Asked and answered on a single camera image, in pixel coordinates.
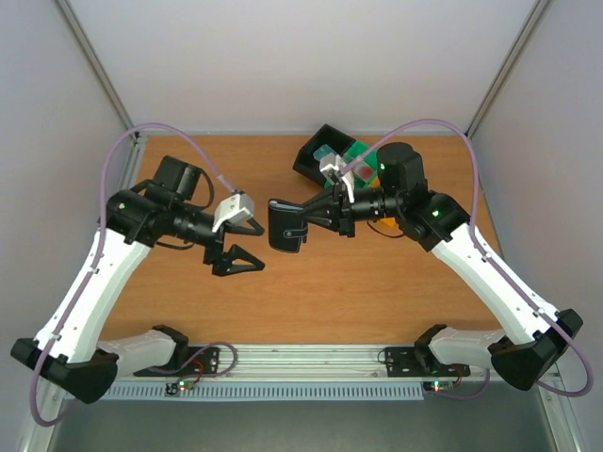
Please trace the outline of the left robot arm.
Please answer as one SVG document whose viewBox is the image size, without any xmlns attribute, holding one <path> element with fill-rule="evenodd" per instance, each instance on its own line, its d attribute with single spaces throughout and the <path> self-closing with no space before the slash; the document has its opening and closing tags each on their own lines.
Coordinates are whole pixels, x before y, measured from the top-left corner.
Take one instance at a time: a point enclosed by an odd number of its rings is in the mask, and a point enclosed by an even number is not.
<svg viewBox="0 0 603 452">
<path fill-rule="evenodd" d="M 235 191 L 207 213 L 191 203 L 205 175 L 203 169 L 166 155 L 153 178 L 111 196 L 68 294 L 35 337 L 15 342 L 11 356 L 86 404 L 99 400 L 121 377 L 184 372 L 192 352 L 187 337 L 173 328 L 158 325 L 117 341 L 101 341 L 100 333 L 127 281 L 164 236 L 202 247 L 203 262 L 216 276 L 264 268 L 239 245 L 224 247 L 227 234 L 263 234 L 253 200 Z"/>
</svg>

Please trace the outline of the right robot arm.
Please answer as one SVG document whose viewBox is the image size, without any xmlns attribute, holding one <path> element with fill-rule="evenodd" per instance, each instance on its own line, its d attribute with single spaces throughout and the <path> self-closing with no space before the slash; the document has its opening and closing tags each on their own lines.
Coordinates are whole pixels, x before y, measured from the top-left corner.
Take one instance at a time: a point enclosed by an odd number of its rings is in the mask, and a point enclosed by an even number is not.
<svg viewBox="0 0 603 452">
<path fill-rule="evenodd" d="M 519 280 L 463 207 L 428 188 L 422 157 L 409 144 L 385 144 L 377 160 L 378 186 L 357 188 L 343 172 L 343 158 L 324 154 L 319 169 L 333 185 L 303 204 L 303 222 L 352 237 L 359 221 L 395 220 L 403 236 L 451 268 L 500 325 L 496 331 L 430 327 L 415 342 L 418 367 L 428 374 L 452 364 L 493 369 L 514 388 L 531 389 L 567 350 L 581 317 L 539 299 Z"/>
</svg>

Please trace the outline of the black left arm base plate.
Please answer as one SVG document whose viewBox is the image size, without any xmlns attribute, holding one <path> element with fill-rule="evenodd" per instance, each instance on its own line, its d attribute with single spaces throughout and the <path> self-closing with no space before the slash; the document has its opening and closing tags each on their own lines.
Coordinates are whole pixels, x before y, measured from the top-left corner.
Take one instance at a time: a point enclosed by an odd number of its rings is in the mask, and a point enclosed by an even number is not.
<svg viewBox="0 0 603 452">
<path fill-rule="evenodd" d="M 175 368 L 171 368 L 167 374 L 156 372 L 153 369 L 143 369 L 134 373 L 135 377 L 138 378 L 155 378 L 155 377 L 186 377 L 186 376 L 197 376 L 199 371 L 202 370 L 204 375 L 215 375 L 218 372 L 218 365 L 220 364 L 220 348 L 209 347 L 202 353 L 197 354 L 197 351 L 201 347 L 189 347 L 186 355 L 188 360 L 193 357 L 191 363 L 182 369 L 176 371 Z"/>
</svg>

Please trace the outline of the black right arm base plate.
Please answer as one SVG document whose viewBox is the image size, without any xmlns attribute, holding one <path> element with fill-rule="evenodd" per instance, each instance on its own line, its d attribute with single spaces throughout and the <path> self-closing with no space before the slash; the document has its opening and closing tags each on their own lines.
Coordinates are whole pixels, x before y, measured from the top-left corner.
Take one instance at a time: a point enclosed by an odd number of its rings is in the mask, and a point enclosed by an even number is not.
<svg viewBox="0 0 603 452">
<path fill-rule="evenodd" d="M 464 364 L 437 364 L 432 370 L 425 370 L 416 359 L 415 348 L 385 347 L 379 353 L 377 360 L 385 366 L 389 378 L 458 378 L 469 377 L 470 367 Z"/>
</svg>

